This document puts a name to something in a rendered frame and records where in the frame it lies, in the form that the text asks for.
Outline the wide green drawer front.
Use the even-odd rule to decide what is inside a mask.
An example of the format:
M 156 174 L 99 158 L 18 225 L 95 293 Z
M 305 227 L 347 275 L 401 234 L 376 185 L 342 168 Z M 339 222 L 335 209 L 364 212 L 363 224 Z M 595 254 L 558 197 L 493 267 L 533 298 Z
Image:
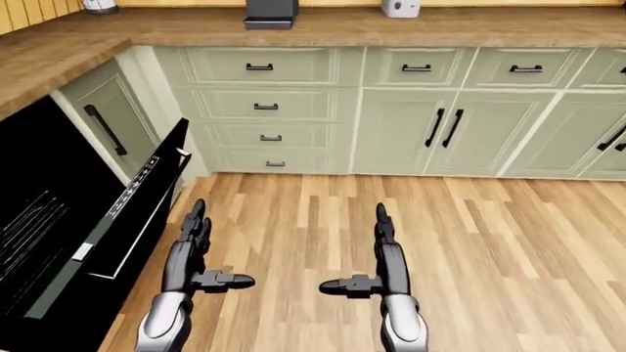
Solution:
M 164 67 L 176 84 L 218 82 L 324 84 L 354 87 L 360 80 L 361 48 L 189 48 L 178 49 Z M 246 64 L 271 71 L 246 70 Z
M 350 143 L 353 126 L 319 122 L 193 122 L 190 128 L 200 148 L 276 148 L 332 150 Z M 281 142 L 262 142 L 259 136 L 281 135 Z
M 187 87 L 174 95 L 190 119 L 299 119 L 342 121 L 351 119 L 358 90 L 309 87 Z M 278 110 L 254 110 L 253 105 L 278 104 Z

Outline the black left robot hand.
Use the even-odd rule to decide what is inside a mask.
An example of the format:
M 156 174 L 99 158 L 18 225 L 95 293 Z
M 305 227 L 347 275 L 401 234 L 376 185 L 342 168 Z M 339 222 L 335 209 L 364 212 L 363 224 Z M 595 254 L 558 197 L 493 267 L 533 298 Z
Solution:
M 255 285 L 249 275 L 206 270 L 204 256 L 210 247 L 211 220 L 205 217 L 206 204 L 199 198 L 187 214 L 181 236 L 170 248 L 162 275 L 161 292 L 180 292 L 192 297 L 195 292 L 225 293 Z

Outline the black coffee machine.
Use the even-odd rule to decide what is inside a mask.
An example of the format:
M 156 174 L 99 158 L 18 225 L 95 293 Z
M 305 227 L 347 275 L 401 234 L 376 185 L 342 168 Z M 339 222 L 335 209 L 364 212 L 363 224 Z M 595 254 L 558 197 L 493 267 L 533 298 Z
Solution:
M 245 28 L 291 29 L 299 11 L 299 0 L 246 0 Z

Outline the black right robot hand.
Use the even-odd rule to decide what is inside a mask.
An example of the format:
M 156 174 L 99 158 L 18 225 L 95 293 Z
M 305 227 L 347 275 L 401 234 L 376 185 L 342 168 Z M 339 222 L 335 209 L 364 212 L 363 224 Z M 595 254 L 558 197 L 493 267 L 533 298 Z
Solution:
M 377 222 L 374 228 L 374 254 L 377 260 L 376 275 L 353 275 L 348 279 L 325 281 L 319 285 L 326 295 L 343 295 L 347 298 L 386 297 L 393 294 L 411 295 L 410 276 L 404 251 L 395 240 L 391 216 L 379 202 L 376 207 Z

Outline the small green drawer front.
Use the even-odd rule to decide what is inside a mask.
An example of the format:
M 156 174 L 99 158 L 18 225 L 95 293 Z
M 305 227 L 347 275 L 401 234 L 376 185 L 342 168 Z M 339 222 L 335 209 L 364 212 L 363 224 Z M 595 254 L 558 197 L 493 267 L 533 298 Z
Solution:
M 585 63 L 592 49 L 479 49 L 467 87 L 562 88 Z M 510 72 L 511 66 L 543 67 L 543 72 Z
M 474 48 L 370 48 L 364 84 L 369 87 L 457 88 L 464 81 Z M 432 72 L 403 72 L 401 67 L 431 64 Z
M 626 89 L 626 49 L 597 49 L 570 84 L 572 89 Z

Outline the narrow green cabinet door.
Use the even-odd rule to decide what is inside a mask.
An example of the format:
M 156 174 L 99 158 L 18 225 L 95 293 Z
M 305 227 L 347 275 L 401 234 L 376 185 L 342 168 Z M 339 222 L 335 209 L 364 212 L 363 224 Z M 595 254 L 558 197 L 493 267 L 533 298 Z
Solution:
M 124 174 L 130 178 L 136 175 L 156 150 L 158 138 L 117 61 L 111 59 L 90 69 L 60 91 Z M 86 105 L 98 109 L 127 155 L 116 154 L 102 126 L 83 109 Z

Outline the low green drawer front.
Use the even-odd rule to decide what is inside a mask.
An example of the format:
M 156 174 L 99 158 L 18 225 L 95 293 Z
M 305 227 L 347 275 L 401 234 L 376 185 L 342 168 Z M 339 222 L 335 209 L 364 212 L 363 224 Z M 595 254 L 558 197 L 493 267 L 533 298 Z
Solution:
M 310 150 L 223 149 L 201 151 L 204 163 L 214 172 L 333 174 L 348 173 L 342 154 Z M 265 162 L 285 161 L 285 167 L 266 167 Z

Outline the black dishwasher door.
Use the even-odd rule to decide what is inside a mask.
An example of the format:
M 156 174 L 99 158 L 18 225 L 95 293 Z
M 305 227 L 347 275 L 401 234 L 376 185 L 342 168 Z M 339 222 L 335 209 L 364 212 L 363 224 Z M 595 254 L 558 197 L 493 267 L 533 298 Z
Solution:
M 176 184 L 191 155 L 180 119 L 112 200 L 93 175 L 57 234 L 44 237 L 28 273 L 34 292 L 15 322 L 0 326 L 10 352 L 97 352 L 165 228 Z

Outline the black dishwasher body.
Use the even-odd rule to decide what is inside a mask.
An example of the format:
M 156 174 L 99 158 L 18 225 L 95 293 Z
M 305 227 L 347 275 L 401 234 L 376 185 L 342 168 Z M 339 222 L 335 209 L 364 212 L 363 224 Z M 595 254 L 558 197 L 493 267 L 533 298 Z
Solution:
M 40 99 L 0 121 L 0 230 L 30 202 L 49 191 L 69 209 L 83 199 L 93 175 L 103 187 L 98 198 L 112 200 L 125 188 L 52 99 Z M 13 323 L 19 317 L 0 317 Z

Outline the white jar with dark base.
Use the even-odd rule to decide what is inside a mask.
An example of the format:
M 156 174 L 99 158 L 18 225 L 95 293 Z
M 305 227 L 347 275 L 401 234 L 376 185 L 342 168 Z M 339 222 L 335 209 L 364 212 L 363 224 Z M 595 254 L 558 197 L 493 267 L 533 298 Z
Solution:
M 119 10 L 115 0 L 80 0 L 84 11 L 91 15 L 116 14 Z

